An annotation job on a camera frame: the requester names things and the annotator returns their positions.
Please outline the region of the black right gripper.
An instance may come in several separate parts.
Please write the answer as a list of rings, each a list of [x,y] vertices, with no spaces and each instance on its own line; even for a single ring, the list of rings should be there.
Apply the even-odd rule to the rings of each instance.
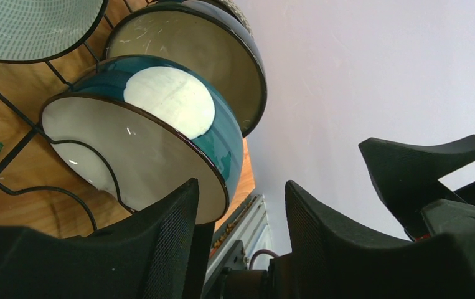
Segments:
[[[440,182],[475,162],[475,135],[434,146],[369,138],[359,149],[379,199],[409,238],[475,232],[475,181],[455,191]]]

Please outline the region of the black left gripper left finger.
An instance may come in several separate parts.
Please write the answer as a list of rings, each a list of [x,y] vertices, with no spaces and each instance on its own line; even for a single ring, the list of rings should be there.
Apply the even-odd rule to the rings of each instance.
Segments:
[[[0,298],[200,298],[210,236],[199,183],[86,237],[0,226]]]

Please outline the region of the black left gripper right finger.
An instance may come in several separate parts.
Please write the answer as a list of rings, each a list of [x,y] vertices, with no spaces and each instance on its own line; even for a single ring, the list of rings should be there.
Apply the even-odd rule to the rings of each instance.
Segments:
[[[475,298],[475,232],[419,242],[383,234],[285,185],[301,298]]]

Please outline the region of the teal white striped bowl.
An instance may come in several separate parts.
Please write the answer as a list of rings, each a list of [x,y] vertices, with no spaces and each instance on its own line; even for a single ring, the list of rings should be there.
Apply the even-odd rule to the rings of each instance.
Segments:
[[[196,222],[217,221],[242,172],[242,133],[224,97],[188,68],[152,55],[96,64],[44,104],[40,124],[67,165],[132,211],[195,178]]]

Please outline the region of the black wire dish rack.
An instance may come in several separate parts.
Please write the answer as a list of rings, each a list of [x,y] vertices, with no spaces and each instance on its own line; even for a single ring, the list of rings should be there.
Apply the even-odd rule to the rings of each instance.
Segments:
[[[0,62],[0,225],[55,237],[88,235],[129,212],[75,174],[32,126],[44,102],[102,57],[117,23],[146,1],[110,1],[104,18],[76,49],[50,62]]]

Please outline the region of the dark blue glazed bowl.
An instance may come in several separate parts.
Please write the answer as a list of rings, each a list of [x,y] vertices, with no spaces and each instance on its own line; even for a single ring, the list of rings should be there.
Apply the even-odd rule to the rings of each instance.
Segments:
[[[207,1],[154,1],[127,15],[110,33],[106,59],[162,57],[200,75],[233,110],[243,136],[267,103],[266,73],[253,37],[232,15]]]

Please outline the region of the blue white patterned bowl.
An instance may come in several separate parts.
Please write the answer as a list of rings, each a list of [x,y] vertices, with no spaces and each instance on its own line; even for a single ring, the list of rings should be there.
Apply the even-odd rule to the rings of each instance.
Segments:
[[[253,36],[252,27],[250,26],[247,17],[244,15],[243,11],[237,6],[237,4],[232,0],[220,0],[219,2],[223,5],[224,8],[230,11],[231,15],[233,15],[245,27],[248,33]]]

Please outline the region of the pale green ribbed bowl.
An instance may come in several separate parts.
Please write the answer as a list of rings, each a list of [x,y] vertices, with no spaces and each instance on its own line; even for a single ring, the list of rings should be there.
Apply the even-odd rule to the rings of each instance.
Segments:
[[[0,62],[56,59],[93,33],[107,1],[0,1]]]

